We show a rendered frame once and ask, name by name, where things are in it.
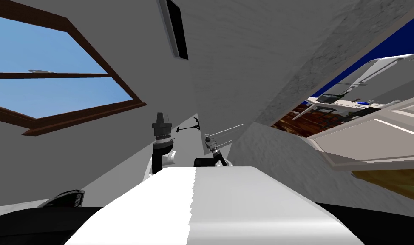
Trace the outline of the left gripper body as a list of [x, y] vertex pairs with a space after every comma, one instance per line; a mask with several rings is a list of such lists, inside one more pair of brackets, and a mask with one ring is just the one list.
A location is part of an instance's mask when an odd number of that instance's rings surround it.
[[155, 137], [170, 137], [172, 124], [171, 123], [153, 123], [153, 134]]

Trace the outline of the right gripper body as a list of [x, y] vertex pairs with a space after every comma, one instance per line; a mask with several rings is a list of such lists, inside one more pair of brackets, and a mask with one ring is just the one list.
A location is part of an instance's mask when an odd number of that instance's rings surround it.
[[211, 152], [214, 152], [215, 149], [217, 148], [216, 141], [213, 138], [211, 138], [209, 134], [204, 135], [204, 142], [205, 142], [207, 149]]

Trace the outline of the grey door leaf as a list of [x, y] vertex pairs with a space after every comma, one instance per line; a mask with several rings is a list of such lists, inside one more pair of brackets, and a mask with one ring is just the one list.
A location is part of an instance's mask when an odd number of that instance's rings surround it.
[[249, 124], [239, 124], [230, 127], [226, 130], [219, 131], [217, 133], [209, 134], [217, 143], [217, 148], [214, 152], [207, 149], [204, 142], [204, 135], [202, 135], [202, 142], [204, 147], [205, 156], [195, 158], [194, 167], [224, 167], [233, 166], [233, 164], [227, 159], [228, 153], [231, 148], [231, 144], [237, 140], [237, 137], [244, 131], [244, 127]]

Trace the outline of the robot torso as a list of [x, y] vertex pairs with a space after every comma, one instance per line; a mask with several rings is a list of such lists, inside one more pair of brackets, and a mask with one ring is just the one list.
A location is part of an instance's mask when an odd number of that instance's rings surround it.
[[169, 167], [65, 245], [364, 245], [334, 215], [251, 166]]

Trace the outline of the white panelled door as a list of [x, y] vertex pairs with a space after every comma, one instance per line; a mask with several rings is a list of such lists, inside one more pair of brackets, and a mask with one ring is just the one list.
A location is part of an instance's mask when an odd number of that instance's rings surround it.
[[414, 169], [414, 97], [308, 141], [337, 171]]

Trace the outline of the white desk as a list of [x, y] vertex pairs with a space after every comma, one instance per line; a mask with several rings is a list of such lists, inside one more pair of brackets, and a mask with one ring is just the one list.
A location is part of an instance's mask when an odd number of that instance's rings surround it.
[[414, 98], [414, 53], [373, 59], [320, 96], [293, 121], [316, 114], [320, 120], [368, 107], [389, 107]]

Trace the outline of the black panel white frame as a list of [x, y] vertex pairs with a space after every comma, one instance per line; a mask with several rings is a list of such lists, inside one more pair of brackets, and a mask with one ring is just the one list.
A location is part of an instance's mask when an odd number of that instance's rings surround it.
[[188, 60], [180, 7], [173, 0], [157, 0], [174, 57]]

